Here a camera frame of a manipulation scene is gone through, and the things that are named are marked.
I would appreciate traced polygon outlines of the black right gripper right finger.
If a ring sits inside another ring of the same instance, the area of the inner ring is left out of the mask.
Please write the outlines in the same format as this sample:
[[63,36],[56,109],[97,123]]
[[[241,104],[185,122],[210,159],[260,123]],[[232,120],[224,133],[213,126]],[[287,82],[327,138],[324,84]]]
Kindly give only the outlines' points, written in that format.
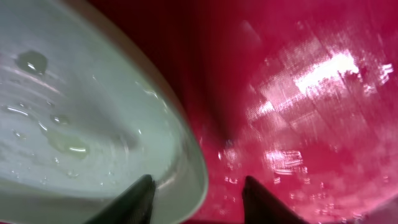
[[245,224],[307,224],[254,177],[246,176],[242,190]]

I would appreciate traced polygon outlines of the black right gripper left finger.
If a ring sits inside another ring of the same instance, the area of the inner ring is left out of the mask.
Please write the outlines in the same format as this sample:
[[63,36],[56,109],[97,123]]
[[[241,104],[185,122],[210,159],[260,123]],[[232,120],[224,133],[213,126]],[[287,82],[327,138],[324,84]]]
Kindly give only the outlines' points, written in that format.
[[149,224],[154,195],[154,179],[143,175],[85,224]]

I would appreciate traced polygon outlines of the light blue plate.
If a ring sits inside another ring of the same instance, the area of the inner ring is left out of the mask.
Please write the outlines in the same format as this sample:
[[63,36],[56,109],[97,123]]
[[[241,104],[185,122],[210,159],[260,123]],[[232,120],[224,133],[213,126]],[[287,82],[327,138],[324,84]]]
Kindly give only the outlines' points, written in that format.
[[1,1],[1,220],[84,223],[143,175],[152,223],[202,205],[208,173],[174,91],[86,1]]

